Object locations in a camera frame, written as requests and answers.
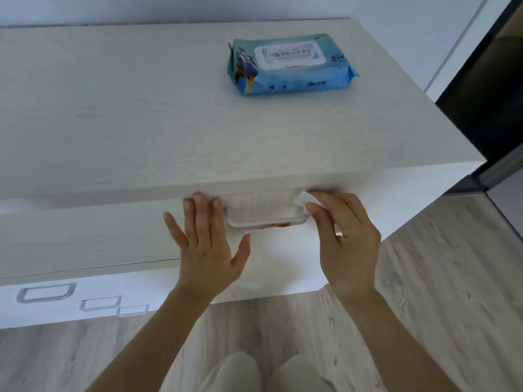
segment person's left hand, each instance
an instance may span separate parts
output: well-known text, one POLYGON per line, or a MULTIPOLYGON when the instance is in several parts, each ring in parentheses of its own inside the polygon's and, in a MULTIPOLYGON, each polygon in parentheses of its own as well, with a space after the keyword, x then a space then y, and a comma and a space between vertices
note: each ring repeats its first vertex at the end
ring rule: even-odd
POLYGON ((184 199, 185 233, 171 213, 164 220, 174 241, 180 246, 180 278, 177 289, 184 289, 209 303, 239 278, 251 254, 251 236, 245 235, 238 252, 231 257, 227 242, 223 204, 195 193, 184 199))

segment floor plank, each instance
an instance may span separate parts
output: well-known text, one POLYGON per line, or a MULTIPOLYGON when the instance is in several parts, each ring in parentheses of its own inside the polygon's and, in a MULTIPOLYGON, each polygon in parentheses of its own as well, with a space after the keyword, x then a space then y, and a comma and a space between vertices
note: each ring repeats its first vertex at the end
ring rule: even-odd
MULTIPOLYGON (((382 245, 376 286, 463 391, 523 390, 523 243, 488 198, 440 198, 382 245)), ((151 314, 0 331, 0 390, 81 391, 151 314)), ((329 287, 211 306, 163 392, 192 392, 244 350, 265 382, 296 353, 340 391, 384 391, 329 287)))

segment person's right arm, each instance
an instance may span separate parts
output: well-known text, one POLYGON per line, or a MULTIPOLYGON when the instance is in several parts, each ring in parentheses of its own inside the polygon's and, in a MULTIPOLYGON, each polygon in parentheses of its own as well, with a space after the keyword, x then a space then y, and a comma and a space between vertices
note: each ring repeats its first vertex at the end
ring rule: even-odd
POLYGON ((320 235, 323 272, 352 317, 389 392, 459 392, 409 334, 374 287, 381 236, 358 197, 312 192, 325 207, 308 203, 320 235), (337 237, 334 224, 343 237, 337 237))

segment cartoon character illustration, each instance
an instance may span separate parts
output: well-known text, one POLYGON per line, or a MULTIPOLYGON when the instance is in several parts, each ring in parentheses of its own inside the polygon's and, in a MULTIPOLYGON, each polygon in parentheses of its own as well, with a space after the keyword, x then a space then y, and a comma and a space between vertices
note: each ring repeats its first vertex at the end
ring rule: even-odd
POLYGON ((247 80, 247 93, 251 93, 251 87, 254 86, 254 78, 258 75, 256 62, 252 56, 245 53, 244 48, 239 48, 236 52, 236 67, 238 71, 234 77, 234 82, 238 82, 240 77, 247 80))

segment forearm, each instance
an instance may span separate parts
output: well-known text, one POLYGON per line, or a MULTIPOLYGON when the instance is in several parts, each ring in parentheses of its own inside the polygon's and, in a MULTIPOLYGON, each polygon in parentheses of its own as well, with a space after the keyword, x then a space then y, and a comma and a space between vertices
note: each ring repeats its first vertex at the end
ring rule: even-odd
POLYGON ((208 305, 205 298, 175 288, 87 392, 158 391, 208 305))
POLYGON ((374 291, 358 303, 342 300, 389 392, 459 392, 438 364, 374 291))

